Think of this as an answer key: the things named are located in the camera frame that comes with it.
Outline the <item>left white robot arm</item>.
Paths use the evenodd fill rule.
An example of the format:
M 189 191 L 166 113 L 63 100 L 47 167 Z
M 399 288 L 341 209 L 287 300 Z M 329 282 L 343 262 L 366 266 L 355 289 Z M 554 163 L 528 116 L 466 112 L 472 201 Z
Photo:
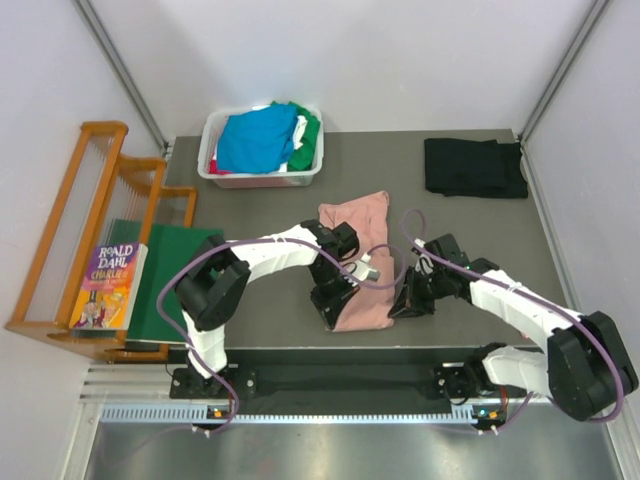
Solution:
M 369 254 L 355 257 L 359 240 L 346 222 L 330 228 L 317 220 L 306 220 L 254 243 L 227 242 L 223 236 L 213 235 L 194 256 L 215 247 L 221 250 L 191 267 L 174 287 L 191 340 L 191 381 L 209 397 L 226 387 L 225 324 L 251 282 L 285 269 L 307 267 L 314 281 L 311 302 L 326 325 L 334 328 L 360 284 L 380 278 Z

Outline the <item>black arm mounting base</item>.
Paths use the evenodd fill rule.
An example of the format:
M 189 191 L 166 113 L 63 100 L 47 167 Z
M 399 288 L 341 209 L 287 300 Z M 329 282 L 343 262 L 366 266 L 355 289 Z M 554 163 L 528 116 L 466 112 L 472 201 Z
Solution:
M 472 347 L 229 349 L 221 372 L 243 412 L 400 411 L 446 407 L 434 370 Z

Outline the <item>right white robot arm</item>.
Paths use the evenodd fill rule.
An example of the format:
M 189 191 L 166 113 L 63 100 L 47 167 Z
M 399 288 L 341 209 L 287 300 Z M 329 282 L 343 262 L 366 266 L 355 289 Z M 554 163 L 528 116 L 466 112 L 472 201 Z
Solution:
M 469 260 L 455 238 L 415 239 L 416 265 L 407 270 L 389 314 L 432 314 L 437 301 L 461 299 L 515 328 L 536 345 L 528 351 L 493 342 L 473 351 L 449 395 L 487 396 L 511 386 L 545 396 L 569 417 L 589 421 L 639 387 L 639 378 L 611 317 L 561 307 L 512 279 L 497 264 Z

